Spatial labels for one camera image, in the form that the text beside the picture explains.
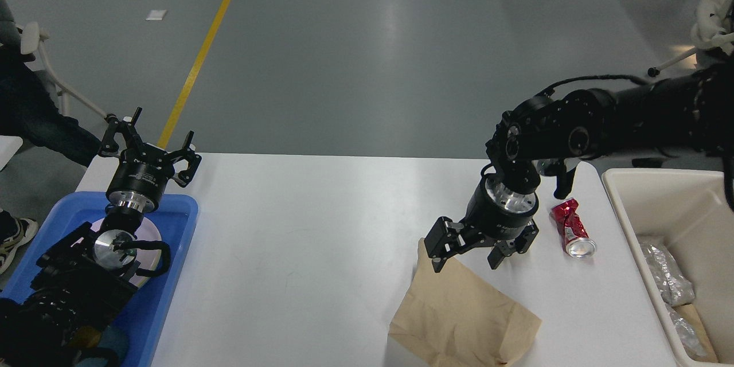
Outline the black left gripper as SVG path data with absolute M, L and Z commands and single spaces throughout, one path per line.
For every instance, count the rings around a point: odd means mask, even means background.
M 107 200 L 115 206 L 126 206 L 150 213 L 159 208 L 169 179 L 185 188 L 191 184 L 202 160 L 192 147 L 194 131 L 189 131 L 180 149 L 167 153 L 167 162 L 154 158 L 154 163 L 147 163 L 144 158 L 137 158 L 134 149 L 142 152 L 144 142 L 136 131 L 135 125 L 142 114 L 142 107 L 137 107 L 130 119 L 121 119 L 115 114 L 107 114 L 107 122 L 102 140 L 100 140 L 99 156 L 119 158 L 118 168 L 107 189 Z M 125 142 L 121 149 L 116 137 L 120 135 Z M 176 169 L 176 165 L 184 162 L 185 167 Z

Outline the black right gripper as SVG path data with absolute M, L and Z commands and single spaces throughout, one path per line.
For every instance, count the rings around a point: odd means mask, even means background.
M 467 204 L 462 223 L 440 216 L 425 236 L 425 252 L 433 271 L 440 273 L 456 255 L 487 247 L 488 238 L 501 240 L 488 254 L 491 270 L 497 270 L 513 254 L 527 253 L 539 234 L 537 224 L 530 220 L 538 209 L 535 193 L 517 193 L 496 175 L 483 176 Z

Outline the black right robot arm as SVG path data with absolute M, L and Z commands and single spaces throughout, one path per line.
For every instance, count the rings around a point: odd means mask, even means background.
M 580 88 L 555 99 L 558 81 L 503 112 L 485 144 L 489 163 L 466 214 L 458 221 L 439 217 L 424 238 L 433 271 L 474 248 L 490 248 L 494 270 L 525 253 L 537 236 L 542 177 L 555 178 L 553 195 L 564 200 L 579 161 L 720 158 L 724 198 L 732 206 L 732 61 L 653 83 L 634 75 L 626 80 L 634 88 Z

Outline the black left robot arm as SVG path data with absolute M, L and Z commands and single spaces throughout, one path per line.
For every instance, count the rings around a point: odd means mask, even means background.
M 189 131 L 172 152 L 134 116 L 108 116 L 99 155 L 118 166 L 105 192 L 57 203 L 2 290 L 3 366 L 149 366 L 198 215 L 186 187 L 202 160 Z

